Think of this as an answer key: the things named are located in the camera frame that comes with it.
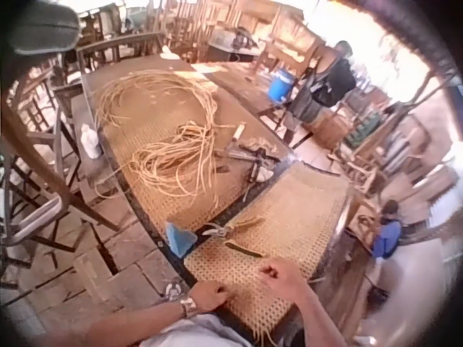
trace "hand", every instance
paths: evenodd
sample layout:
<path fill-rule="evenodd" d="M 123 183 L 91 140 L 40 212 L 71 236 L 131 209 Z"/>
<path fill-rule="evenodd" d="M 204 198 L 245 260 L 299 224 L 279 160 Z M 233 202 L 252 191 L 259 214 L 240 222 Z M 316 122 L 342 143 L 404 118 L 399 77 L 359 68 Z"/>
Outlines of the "hand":
<path fill-rule="evenodd" d="M 213 311 L 231 296 L 223 284 L 214 280 L 197 282 L 188 295 L 196 303 L 198 313 Z"/>
<path fill-rule="evenodd" d="M 302 277 L 295 263 L 283 258 L 263 260 L 259 267 L 260 280 L 279 298 L 299 304 L 315 293 Z"/>

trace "plastic bottle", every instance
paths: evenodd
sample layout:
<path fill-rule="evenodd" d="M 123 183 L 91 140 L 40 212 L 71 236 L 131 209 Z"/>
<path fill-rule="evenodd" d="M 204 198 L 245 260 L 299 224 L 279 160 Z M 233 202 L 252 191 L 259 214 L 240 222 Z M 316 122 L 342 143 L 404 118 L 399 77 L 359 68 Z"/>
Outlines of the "plastic bottle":
<path fill-rule="evenodd" d="M 90 158 L 96 159 L 103 154 L 98 143 L 98 135 L 95 130 L 88 126 L 88 124 L 82 124 L 82 136 L 80 137 L 80 141 L 84 146 L 85 152 Z"/>

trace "watch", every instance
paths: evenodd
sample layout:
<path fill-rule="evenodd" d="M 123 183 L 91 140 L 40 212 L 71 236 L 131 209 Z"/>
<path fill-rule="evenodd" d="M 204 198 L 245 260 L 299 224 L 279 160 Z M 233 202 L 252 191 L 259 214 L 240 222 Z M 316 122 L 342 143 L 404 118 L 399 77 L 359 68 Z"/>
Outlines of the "watch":
<path fill-rule="evenodd" d="M 180 304 L 183 308 L 183 318 L 190 318 L 197 314 L 197 306 L 193 299 L 189 296 L 183 299 L 180 299 Z"/>

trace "person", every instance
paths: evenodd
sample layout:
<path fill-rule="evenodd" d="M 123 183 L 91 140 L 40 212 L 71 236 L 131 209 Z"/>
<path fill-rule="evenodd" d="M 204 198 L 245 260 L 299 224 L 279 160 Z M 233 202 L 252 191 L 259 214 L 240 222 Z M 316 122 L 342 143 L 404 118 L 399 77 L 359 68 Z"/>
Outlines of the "person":
<path fill-rule="evenodd" d="M 334 49 L 339 56 L 323 74 L 317 74 L 317 66 L 309 69 L 303 85 L 296 97 L 288 106 L 283 120 L 286 127 L 283 141 L 288 145 L 294 139 L 297 127 L 302 123 L 315 120 L 322 107 L 336 105 L 356 85 L 350 63 L 352 47 L 347 41 L 339 41 Z"/>
<path fill-rule="evenodd" d="M 293 262 L 264 259 L 258 271 L 269 295 L 290 301 L 300 310 L 306 346 L 346 346 Z M 209 314 L 231 297 L 232 293 L 221 283 L 198 282 L 187 298 L 135 312 L 116 313 L 84 332 L 46 334 L 37 340 L 37 346 L 122 347 L 142 341 L 141 347 L 251 347 L 234 330 Z"/>
<path fill-rule="evenodd" d="M 373 241 L 374 258 L 388 259 L 396 251 L 402 234 L 399 220 L 399 203 L 389 200 L 381 209 L 380 233 Z"/>

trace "white cloth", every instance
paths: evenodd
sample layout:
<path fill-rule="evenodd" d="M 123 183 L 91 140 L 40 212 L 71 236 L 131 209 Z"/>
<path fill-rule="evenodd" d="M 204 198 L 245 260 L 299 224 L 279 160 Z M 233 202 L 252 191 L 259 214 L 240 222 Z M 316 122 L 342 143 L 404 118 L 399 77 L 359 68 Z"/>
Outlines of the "white cloth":
<path fill-rule="evenodd" d="M 140 347 L 252 347 L 212 314 L 180 320 L 140 344 Z"/>

